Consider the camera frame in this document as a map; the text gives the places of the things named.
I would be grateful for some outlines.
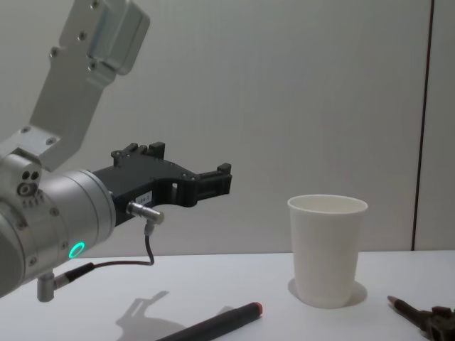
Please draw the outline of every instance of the paper cup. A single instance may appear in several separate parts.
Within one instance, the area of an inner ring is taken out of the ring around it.
[[[288,201],[296,291],[317,308],[343,307],[353,294],[366,202],[338,195]]]

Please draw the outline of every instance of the white wall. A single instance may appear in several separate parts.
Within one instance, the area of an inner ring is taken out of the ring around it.
[[[436,0],[416,249],[454,249],[455,2]]]
[[[160,207],[160,254],[287,251],[287,198],[367,200],[363,249],[409,249],[428,0],[141,0],[152,25],[63,169],[164,141],[193,171],[233,164],[232,194]],[[0,3],[0,136],[29,117],[68,0]],[[101,138],[101,133],[109,137]],[[87,255],[143,254],[142,222]]]

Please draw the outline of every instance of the table surface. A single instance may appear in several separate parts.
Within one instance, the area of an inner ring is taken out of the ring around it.
[[[350,305],[324,310],[293,295],[291,254],[161,256],[151,268],[98,269],[50,303],[36,300],[35,282],[21,287],[0,299],[0,340],[154,341],[254,301],[263,318],[219,340],[425,340],[386,297],[455,307],[454,269],[455,251],[360,253]]]

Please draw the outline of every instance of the label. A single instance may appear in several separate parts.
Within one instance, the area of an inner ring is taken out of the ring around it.
[[[145,205],[145,204],[148,204],[149,202],[151,202],[151,196],[152,192],[147,192],[143,195],[141,195],[140,197],[137,197],[136,198],[136,204],[141,204],[141,205]]]

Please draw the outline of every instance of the pen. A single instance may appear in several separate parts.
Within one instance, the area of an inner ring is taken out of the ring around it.
[[[211,341],[256,321],[261,314],[261,303],[250,303],[157,341]]]

